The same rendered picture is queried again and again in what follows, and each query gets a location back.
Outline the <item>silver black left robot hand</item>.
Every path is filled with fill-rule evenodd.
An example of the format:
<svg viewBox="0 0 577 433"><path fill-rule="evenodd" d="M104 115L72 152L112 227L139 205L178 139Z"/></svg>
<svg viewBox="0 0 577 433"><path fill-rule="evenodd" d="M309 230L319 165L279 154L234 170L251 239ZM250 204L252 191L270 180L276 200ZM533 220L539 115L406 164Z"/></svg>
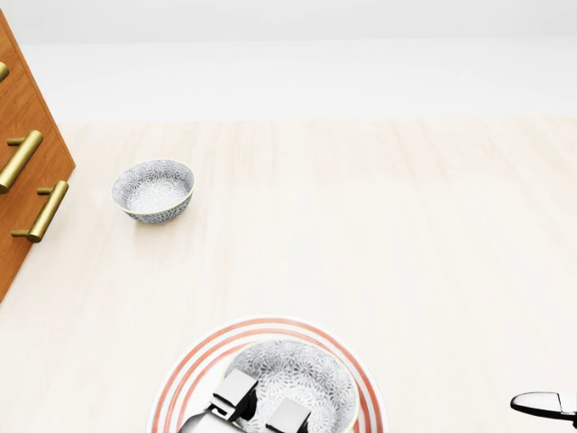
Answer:
<svg viewBox="0 0 577 433"><path fill-rule="evenodd" d="M215 389L208 406L191 416L178 433L247 433L238 419L250 420L258 409L258 380L238 369L232 370ZM265 433L308 433L311 411L284 399L265 423Z"/></svg>

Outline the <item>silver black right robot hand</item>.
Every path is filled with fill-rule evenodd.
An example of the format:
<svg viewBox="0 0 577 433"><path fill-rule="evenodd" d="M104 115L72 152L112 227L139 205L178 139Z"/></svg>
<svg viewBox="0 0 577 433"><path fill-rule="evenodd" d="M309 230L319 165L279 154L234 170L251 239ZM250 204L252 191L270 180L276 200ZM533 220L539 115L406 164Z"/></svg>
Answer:
<svg viewBox="0 0 577 433"><path fill-rule="evenodd" d="M568 421L577 429L577 393L521 393L511 399L510 408L539 418Z"/></svg>

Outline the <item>grey floral patterned bowl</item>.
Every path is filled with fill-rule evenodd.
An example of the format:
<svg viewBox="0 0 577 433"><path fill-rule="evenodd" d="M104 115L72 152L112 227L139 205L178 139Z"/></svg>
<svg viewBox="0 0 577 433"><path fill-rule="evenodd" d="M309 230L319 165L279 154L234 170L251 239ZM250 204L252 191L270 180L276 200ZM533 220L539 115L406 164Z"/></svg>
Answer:
<svg viewBox="0 0 577 433"><path fill-rule="evenodd" d="M285 399L311 411L309 433L352 433L359 391L346 366L324 348L298 340L263 340L235 354L225 372L234 369L258 381L253 418L235 421L246 433L264 433L265 422Z"/></svg>
<svg viewBox="0 0 577 433"><path fill-rule="evenodd" d="M113 202L132 219L164 224L179 216L190 203L195 187L193 171L169 159L140 162L113 182Z"/></svg>

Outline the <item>white plate with red rings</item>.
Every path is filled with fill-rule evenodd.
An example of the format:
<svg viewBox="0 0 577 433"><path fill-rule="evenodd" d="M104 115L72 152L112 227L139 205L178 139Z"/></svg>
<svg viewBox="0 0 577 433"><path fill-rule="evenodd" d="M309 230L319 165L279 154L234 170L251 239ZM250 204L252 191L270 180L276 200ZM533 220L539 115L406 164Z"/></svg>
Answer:
<svg viewBox="0 0 577 433"><path fill-rule="evenodd" d="M308 342L338 358L353 375L360 394L360 412L353 433L390 433L377 383L350 347L304 319L272 316L239 319L199 338L160 386L145 433L177 433L187 417L203 409L238 352L253 343L276 338Z"/></svg>

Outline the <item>wooden cabinet drawer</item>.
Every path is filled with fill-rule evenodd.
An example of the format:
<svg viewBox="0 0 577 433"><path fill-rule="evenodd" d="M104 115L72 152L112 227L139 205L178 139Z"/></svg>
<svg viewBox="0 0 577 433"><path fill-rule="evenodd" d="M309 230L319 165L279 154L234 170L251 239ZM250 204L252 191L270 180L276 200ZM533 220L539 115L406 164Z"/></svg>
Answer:
<svg viewBox="0 0 577 433"><path fill-rule="evenodd" d="M25 191L43 186L49 162L61 163L52 119L35 91L0 92L0 210L22 201Z"/></svg>
<svg viewBox="0 0 577 433"><path fill-rule="evenodd" d="M68 179L75 169L75 162L72 160L68 148L59 142L62 161L49 162L51 171L41 177L41 181L46 184L41 187L52 187L59 180ZM0 210L0 301L8 292L16 274L20 270L23 261L31 249L31 243L25 238L11 237L11 231L17 228L29 228L35 217L37 217L47 196L39 196L36 189L28 189L22 201L17 202L13 207L6 207Z"/></svg>
<svg viewBox="0 0 577 433"><path fill-rule="evenodd" d="M0 130L12 131L34 92L21 63L14 35L0 10L0 61L8 66L9 76L0 83Z"/></svg>

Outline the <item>wooden cabinet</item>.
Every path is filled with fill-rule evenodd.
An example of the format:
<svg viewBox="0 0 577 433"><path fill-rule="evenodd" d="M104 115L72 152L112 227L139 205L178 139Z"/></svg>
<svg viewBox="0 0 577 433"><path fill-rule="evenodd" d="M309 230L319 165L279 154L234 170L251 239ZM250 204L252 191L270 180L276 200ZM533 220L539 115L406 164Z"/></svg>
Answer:
<svg viewBox="0 0 577 433"><path fill-rule="evenodd" d="M48 231L75 168L0 9L0 302Z"/></svg>

